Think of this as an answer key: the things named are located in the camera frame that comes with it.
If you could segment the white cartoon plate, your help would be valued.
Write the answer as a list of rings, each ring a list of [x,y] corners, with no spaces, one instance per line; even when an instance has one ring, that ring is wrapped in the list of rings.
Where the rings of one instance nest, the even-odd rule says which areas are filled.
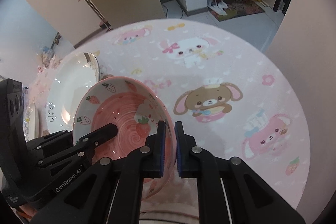
[[[39,114],[34,102],[31,102],[26,108],[23,117],[23,131],[26,142],[39,136]]]

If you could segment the pink strawberry bowl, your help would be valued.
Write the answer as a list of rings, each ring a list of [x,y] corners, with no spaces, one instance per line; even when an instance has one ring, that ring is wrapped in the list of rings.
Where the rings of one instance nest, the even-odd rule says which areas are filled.
[[[168,182],[176,158],[173,122],[167,108],[155,93],[139,80],[114,76],[96,83],[81,99],[73,122],[74,143],[88,133],[109,123],[115,124],[115,137],[96,149],[93,161],[107,156],[113,160],[126,157],[144,146],[146,138],[156,134],[159,121],[166,123],[165,167],[162,178],[146,178],[142,198],[157,194]]]

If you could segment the white life plate front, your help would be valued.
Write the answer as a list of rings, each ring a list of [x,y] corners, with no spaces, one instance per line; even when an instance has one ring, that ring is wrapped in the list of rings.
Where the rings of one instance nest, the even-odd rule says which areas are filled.
[[[99,81],[100,68],[93,53],[79,52],[61,62],[46,104],[46,122],[50,133],[72,130],[81,99]]]

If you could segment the pink cartoon tablecloth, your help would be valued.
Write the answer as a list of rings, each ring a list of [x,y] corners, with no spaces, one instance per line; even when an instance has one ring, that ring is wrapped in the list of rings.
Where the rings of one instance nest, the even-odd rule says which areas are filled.
[[[79,52],[96,56],[100,81],[139,80],[199,146],[224,159],[242,158],[286,202],[298,205],[310,162],[307,122],[287,79],[249,43],[209,24],[161,19],[117,28],[67,57]],[[47,98],[67,57],[54,57],[29,86],[29,102],[48,132]]]

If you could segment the bathroom floor mat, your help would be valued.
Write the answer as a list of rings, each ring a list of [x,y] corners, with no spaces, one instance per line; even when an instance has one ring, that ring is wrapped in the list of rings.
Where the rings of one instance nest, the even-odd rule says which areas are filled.
[[[209,12],[219,21],[265,12],[253,0],[208,0]]]

